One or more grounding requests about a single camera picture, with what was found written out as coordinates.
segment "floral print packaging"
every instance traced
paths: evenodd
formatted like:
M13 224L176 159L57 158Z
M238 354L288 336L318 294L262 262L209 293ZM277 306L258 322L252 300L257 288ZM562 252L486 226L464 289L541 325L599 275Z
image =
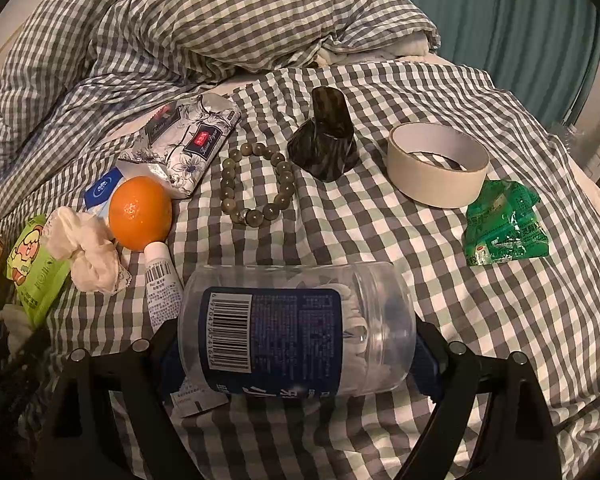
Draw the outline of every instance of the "floral print packaging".
M156 178L173 198L188 198L240 120L234 102L206 93L162 106L118 155L125 178Z

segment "green curtain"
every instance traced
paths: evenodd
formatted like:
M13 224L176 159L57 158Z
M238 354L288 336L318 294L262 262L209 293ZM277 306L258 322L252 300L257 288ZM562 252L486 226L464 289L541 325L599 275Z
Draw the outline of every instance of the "green curtain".
M577 117L600 60L589 0L411 1L438 26L440 56L489 72L544 126Z

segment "metal bolt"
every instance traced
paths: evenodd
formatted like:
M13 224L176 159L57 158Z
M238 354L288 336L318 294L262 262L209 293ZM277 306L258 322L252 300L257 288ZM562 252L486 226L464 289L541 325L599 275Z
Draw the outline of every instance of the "metal bolt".
M526 362L529 361L526 355L524 355L522 352L513 352L511 354L511 358L514 362L518 363L519 365L525 365Z
M149 348L149 342L147 339L136 339L132 343L131 348L134 350L134 352L144 352L147 348Z
M449 350L456 355L462 355L466 352L466 345L461 341L452 341L449 343Z
M86 355L87 351L84 348L76 348L73 352L71 352L69 358L71 359L71 361L78 363L82 361L86 357Z

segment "plastic jar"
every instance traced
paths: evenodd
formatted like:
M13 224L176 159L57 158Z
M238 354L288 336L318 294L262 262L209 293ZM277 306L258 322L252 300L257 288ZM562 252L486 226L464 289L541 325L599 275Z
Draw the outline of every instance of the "plastic jar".
M178 318L201 389L261 397L392 390L411 367L413 307L394 266L196 268Z

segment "tape roll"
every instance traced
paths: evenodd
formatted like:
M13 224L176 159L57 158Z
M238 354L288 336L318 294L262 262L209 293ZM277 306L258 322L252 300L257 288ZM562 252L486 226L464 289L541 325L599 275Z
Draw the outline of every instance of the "tape roll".
M413 153L442 155L464 170L449 170L418 160ZM473 137L441 124L410 123L396 126L389 135L389 180L409 198L444 209L464 207L482 189L489 153Z

